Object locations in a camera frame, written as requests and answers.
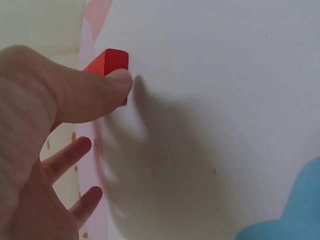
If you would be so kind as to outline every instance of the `blue shape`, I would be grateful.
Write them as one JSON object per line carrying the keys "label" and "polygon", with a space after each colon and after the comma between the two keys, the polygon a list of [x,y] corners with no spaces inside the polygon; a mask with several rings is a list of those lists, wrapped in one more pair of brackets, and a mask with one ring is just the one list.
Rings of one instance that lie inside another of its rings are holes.
{"label": "blue shape", "polygon": [[320,157],[298,174],[279,220],[249,226],[235,240],[320,240]]}

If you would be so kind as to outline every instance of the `white surface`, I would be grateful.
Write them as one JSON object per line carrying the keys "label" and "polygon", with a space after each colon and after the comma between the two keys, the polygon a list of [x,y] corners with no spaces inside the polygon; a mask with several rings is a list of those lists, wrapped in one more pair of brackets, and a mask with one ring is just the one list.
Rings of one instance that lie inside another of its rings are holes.
{"label": "white surface", "polygon": [[109,239],[231,240],[281,215],[298,171],[320,155],[319,9],[113,1],[97,52],[129,52],[148,95],[137,104],[144,123],[131,95],[117,111],[137,139],[120,131],[121,151],[105,148],[117,179]]}

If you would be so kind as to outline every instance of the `brown dot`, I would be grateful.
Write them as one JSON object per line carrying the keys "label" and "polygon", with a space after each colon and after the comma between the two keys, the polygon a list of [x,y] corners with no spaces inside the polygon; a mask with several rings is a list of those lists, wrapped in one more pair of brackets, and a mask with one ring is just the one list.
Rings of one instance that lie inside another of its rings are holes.
{"label": "brown dot", "polygon": [[71,136],[71,142],[73,143],[76,140],[76,133],[73,132]]}

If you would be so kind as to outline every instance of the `skin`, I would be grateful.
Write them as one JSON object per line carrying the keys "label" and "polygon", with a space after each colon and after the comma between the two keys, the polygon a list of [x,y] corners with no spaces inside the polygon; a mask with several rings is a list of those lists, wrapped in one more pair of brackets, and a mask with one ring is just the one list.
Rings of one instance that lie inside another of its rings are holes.
{"label": "skin", "polygon": [[81,137],[40,162],[40,150],[60,123],[84,123],[111,113],[132,88],[126,70],[106,77],[54,63],[25,46],[0,51],[0,239],[78,240],[102,190],[94,186],[71,209],[52,184],[91,148]]}

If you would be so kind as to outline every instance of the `red wooden block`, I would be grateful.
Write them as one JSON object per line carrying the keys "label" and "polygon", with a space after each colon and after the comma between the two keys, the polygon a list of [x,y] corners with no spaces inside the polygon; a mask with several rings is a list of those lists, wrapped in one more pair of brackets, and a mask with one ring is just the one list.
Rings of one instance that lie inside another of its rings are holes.
{"label": "red wooden block", "polygon": [[[122,50],[106,49],[85,69],[85,72],[106,76],[117,69],[128,69],[129,54]],[[127,98],[122,106],[127,105]]]}

